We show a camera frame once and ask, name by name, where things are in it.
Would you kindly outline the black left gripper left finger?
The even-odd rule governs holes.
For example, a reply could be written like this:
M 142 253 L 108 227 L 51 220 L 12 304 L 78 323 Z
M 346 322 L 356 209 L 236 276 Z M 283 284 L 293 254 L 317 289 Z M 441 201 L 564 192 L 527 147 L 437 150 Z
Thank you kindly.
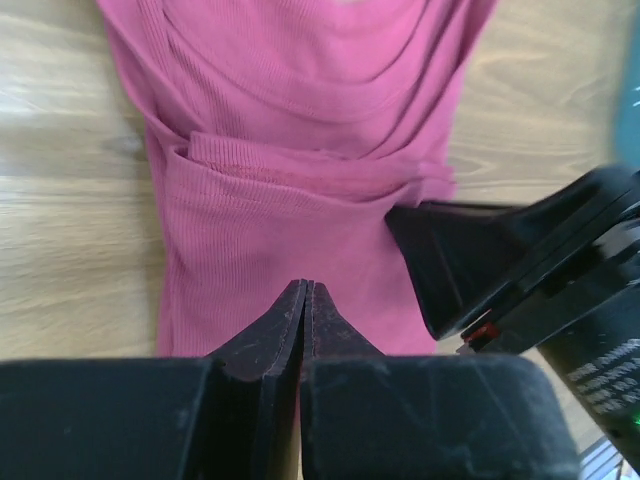
M 197 358 L 1 366 L 5 479 L 292 479 L 306 285 Z

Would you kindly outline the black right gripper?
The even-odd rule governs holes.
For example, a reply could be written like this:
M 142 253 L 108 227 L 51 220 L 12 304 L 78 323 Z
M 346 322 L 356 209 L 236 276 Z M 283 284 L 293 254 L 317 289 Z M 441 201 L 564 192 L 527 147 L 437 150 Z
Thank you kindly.
M 638 379 L 638 173 L 599 168 L 529 206 L 395 207 L 385 222 L 435 339 L 537 349 L 565 380 Z

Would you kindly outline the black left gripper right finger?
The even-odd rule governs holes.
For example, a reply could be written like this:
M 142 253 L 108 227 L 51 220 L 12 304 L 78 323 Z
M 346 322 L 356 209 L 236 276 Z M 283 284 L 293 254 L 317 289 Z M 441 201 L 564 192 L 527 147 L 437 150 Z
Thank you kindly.
M 576 479 L 544 372 L 513 355 L 384 356 L 313 285 L 300 378 L 307 479 Z

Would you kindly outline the maroon tank top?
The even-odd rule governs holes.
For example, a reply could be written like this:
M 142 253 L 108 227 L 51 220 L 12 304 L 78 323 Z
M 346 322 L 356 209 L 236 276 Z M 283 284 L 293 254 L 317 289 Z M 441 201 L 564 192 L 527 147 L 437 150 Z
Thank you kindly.
M 391 355 L 435 349 L 385 215 L 454 191 L 448 141 L 491 1 L 102 1 L 144 120 L 163 356 L 205 355 L 297 279 Z

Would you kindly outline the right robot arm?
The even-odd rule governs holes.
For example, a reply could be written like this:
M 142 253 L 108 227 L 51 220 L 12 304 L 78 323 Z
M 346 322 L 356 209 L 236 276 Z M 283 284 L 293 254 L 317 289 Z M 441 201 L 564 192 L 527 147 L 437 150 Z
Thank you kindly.
M 639 175 L 596 168 L 528 206 L 425 202 L 385 218 L 425 326 L 465 353 L 540 352 L 639 462 Z

